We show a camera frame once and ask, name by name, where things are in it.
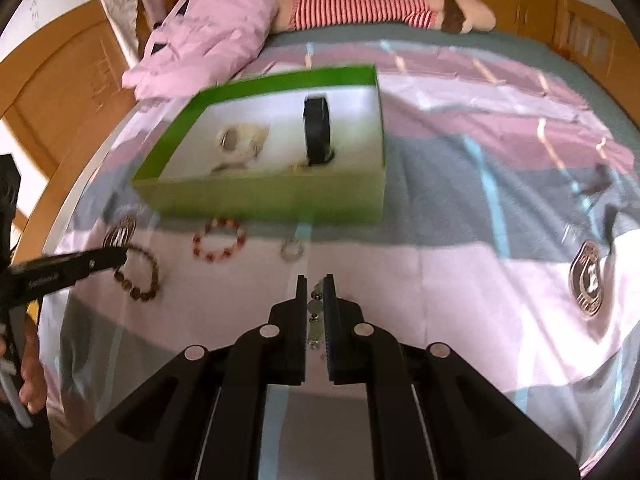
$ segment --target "red beaded bracelet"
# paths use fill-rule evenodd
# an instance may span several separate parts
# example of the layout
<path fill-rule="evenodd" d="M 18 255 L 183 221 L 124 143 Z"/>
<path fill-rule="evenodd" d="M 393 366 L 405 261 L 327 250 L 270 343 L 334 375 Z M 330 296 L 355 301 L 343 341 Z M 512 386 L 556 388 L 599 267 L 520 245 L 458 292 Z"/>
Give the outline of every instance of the red beaded bracelet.
<path fill-rule="evenodd" d="M 234 243 L 231 247 L 226 247 L 221 251 L 203 251 L 200 248 L 200 243 L 202 239 L 208 235 L 215 228 L 223 228 L 223 227 L 231 227 L 236 231 L 236 243 Z M 234 220 L 212 220 L 211 222 L 207 222 L 204 226 L 204 233 L 197 233 L 193 237 L 193 256 L 196 257 L 204 257 L 206 261 L 209 263 L 219 262 L 221 260 L 226 260 L 233 256 L 234 253 L 238 252 L 244 246 L 246 242 L 246 233 L 243 228 L 241 228 L 237 222 Z"/>

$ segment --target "brown beaded bracelet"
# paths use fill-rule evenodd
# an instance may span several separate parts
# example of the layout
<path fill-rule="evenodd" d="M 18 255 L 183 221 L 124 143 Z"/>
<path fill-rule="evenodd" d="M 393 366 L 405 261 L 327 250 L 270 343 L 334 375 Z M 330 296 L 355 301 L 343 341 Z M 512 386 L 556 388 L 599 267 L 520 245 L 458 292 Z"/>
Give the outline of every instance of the brown beaded bracelet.
<path fill-rule="evenodd" d="M 124 247 L 128 251 L 133 251 L 135 253 L 141 254 L 151 263 L 151 287 L 148 291 L 142 292 L 138 286 L 134 286 L 131 280 L 128 280 L 124 277 L 124 274 L 120 270 L 122 267 L 116 269 L 113 277 L 115 280 L 120 283 L 123 290 L 128 292 L 129 295 L 133 298 L 134 301 L 149 301 L 156 297 L 158 294 L 158 290 L 160 290 L 160 280 L 158 275 L 158 262 L 151 254 L 151 251 L 146 250 L 135 244 L 126 244 Z"/>

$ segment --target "pink blanket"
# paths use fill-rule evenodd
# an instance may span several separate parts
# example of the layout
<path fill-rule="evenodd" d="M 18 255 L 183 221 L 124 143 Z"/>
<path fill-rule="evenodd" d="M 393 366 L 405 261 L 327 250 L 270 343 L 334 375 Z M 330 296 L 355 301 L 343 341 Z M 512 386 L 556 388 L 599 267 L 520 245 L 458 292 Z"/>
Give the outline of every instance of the pink blanket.
<path fill-rule="evenodd" d="M 142 100 L 222 84 L 260 53 L 276 11 L 275 0 L 179 0 L 122 85 Z"/>

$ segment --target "green box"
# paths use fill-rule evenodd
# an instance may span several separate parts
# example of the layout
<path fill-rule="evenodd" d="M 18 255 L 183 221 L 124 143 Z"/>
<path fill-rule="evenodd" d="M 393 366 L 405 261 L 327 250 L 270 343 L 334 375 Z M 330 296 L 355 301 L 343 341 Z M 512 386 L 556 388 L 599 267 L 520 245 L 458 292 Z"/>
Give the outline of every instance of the green box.
<path fill-rule="evenodd" d="M 283 152 L 293 150 L 284 131 L 296 142 L 302 136 L 304 142 L 303 98 L 316 94 L 327 95 L 332 145 L 338 146 L 334 162 L 301 169 L 188 175 L 206 165 L 208 125 L 223 124 L 225 117 L 242 122 L 247 116 L 264 121 L 273 115 L 276 128 L 270 123 L 270 137 L 276 140 L 272 146 L 279 142 L 286 147 Z M 382 124 L 373 66 L 319 68 L 229 83 L 201 91 L 186 105 L 148 154 L 132 186 L 152 209 L 168 216 L 377 222 L 382 218 L 385 190 Z M 178 154 L 188 134 L 190 140 Z M 178 164 L 181 169 L 172 171 L 184 171 L 187 176 L 166 176 L 167 168 Z"/>

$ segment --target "bracelet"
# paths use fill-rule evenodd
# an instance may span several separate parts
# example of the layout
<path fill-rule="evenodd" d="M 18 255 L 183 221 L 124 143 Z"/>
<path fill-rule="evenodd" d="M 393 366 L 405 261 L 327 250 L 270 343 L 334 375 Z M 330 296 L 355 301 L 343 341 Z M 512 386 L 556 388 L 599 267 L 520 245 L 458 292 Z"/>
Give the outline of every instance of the bracelet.
<path fill-rule="evenodd" d="M 221 251 L 207 251 L 203 253 L 200 243 L 202 239 L 208 235 L 215 228 L 231 227 L 236 231 L 236 242 L 231 247 L 226 247 Z M 246 232 L 242 229 L 234 220 L 217 220 L 213 219 L 211 222 L 207 222 L 204 226 L 204 233 L 196 233 L 193 237 L 193 256 L 200 257 L 204 254 L 204 259 L 209 263 L 218 262 L 220 260 L 226 260 L 238 252 L 246 242 Z"/>
<path fill-rule="evenodd" d="M 288 238 L 280 247 L 280 257 L 286 262 L 296 262 L 305 253 L 305 247 L 297 238 Z"/>
<path fill-rule="evenodd" d="M 131 280 L 125 278 L 124 274 L 120 270 L 122 267 L 116 269 L 113 277 L 115 280 L 120 283 L 120 286 L 125 292 L 128 292 L 129 295 L 133 298 L 134 301 L 149 301 L 156 297 L 158 294 L 158 290 L 160 290 L 160 280 L 158 277 L 158 262 L 151 254 L 150 251 L 143 249 L 142 247 L 135 244 L 126 244 L 123 247 L 127 249 L 127 251 L 133 251 L 135 253 L 141 254 L 145 257 L 147 261 L 151 263 L 151 287 L 149 290 L 142 292 L 138 286 L 134 286 Z"/>

